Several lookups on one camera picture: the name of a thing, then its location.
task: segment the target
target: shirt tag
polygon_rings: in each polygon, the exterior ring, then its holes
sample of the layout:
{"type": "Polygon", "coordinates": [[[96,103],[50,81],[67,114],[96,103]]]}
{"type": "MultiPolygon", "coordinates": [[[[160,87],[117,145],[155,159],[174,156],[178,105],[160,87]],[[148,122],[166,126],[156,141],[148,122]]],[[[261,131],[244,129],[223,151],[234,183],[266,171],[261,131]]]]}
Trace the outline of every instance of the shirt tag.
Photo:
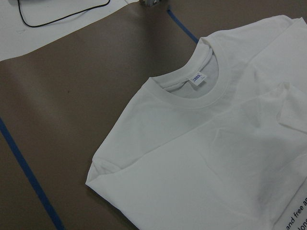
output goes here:
{"type": "Polygon", "coordinates": [[[196,75],[193,75],[193,77],[189,78],[189,80],[196,86],[201,84],[205,79],[207,78],[207,75],[202,74],[198,72],[196,75]]]}

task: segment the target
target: blue stripe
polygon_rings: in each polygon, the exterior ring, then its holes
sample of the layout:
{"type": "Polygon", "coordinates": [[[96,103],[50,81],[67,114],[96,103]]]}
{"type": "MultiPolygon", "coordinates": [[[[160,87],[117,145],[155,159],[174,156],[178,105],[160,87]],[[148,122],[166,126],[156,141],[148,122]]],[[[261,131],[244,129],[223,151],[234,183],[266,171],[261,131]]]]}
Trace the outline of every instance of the blue stripe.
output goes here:
{"type": "Polygon", "coordinates": [[[18,161],[20,167],[24,171],[24,174],[28,178],[31,186],[35,190],[40,202],[43,204],[46,212],[50,216],[53,224],[55,225],[55,227],[58,230],[64,230],[65,228],[62,224],[62,221],[60,220],[60,218],[57,215],[56,211],[54,210],[53,206],[50,204],[46,194],[44,193],[44,191],[43,191],[42,187],[40,186],[39,182],[37,181],[37,179],[35,178],[32,170],[30,169],[29,165],[25,161],[23,155],[19,151],[15,141],[13,140],[9,131],[7,130],[7,128],[4,124],[4,122],[2,121],[1,117],[0,117],[0,130],[1,130],[1,133],[3,134],[3,136],[5,138],[6,142],[10,146],[10,149],[13,152],[13,154],[14,154],[16,160],[18,161]]]}
{"type": "Polygon", "coordinates": [[[171,11],[171,7],[168,6],[167,9],[168,15],[176,22],[176,24],[197,44],[198,39],[179,21],[179,19],[171,11]]]}

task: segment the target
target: black wire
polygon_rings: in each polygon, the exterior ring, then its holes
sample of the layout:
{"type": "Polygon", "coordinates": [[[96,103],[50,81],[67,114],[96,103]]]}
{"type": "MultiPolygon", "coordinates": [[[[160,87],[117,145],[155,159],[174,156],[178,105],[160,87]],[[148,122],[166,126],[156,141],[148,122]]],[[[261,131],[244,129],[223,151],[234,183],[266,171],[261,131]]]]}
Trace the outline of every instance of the black wire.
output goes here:
{"type": "Polygon", "coordinates": [[[29,26],[29,27],[32,27],[32,28],[37,28],[37,27],[41,27],[41,26],[44,26],[44,25],[49,25],[49,24],[51,24],[51,23],[58,22],[58,21],[63,20],[63,19],[65,19],[65,18],[71,17],[71,16],[73,16],[73,15],[76,15],[76,14],[79,14],[79,13],[82,13],[82,12],[85,12],[85,11],[90,11],[90,10],[92,10],[92,9],[96,9],[96,8],[99,8],[99,7],[106,6],[106,5],[108,5],[108,4],[110,3],[110,1],[111,1],[111,0],[108,0],[107,3],[105,3],[105,4],[98,5],[98,6],[93,6],[93,7],[91,7],[91,8],[88,8],[88,9],[85,9],[85,10],[82,10],[82,11],[79,11],[79,12],[76,12],[76,13],[72,13],[72,14],[70,14],[70,15],[67,15],[67,16],[65,16],[65,17],[56,19],[56,20],[51,21],[51,22],[48,22],[48,23],[44,23],[44,24],[41,24],[41,25],[29,25],[28,23],[25,22],[24,17],[23,17],[23,14],[21,13],[21,9],[20,9],[20,0],[17,0],[17,2],[18,2],[18,8],[19,8],[19,13],[20,13],[20,16],[21,16],[21,19],[22,19],[23,23],[24,23],[26,26],[29,26]]]}

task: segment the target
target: metal bracket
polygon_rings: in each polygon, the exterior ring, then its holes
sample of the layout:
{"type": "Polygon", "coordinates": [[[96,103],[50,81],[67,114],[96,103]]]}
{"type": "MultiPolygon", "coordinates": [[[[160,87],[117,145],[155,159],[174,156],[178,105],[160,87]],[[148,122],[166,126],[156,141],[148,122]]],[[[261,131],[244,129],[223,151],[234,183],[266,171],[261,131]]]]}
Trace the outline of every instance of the metal bracket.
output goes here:
{"type": "Polygon", "coordinates": [[[162,0],[140,0],[140,3],[144,4],[145,6],[154,6],[158,4],[162,0]]]}

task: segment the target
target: crew neck collar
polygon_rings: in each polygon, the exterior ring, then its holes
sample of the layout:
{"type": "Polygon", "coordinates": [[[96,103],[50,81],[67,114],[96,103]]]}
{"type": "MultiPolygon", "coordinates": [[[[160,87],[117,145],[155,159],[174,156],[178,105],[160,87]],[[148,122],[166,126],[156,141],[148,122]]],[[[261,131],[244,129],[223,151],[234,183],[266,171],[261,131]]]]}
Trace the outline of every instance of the crew neck collar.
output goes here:
{"type": "Polygon", "coordinates": [[[221,98],[229,82],[228,72],[227,60],[219,44],[210,36],[202,37],[199,39],[190,60],[184,67],[161,76],[151,77],[144,84],[144,87],[160,100],[175,107],[201,108],[221,98]],[[207,59],[210,59],[212,54],[211,49],[216,56],[219,73],[216,84],[207,94],[198,98],[184,98],[164,89],[196,73],[206,63],[207,59]]]}

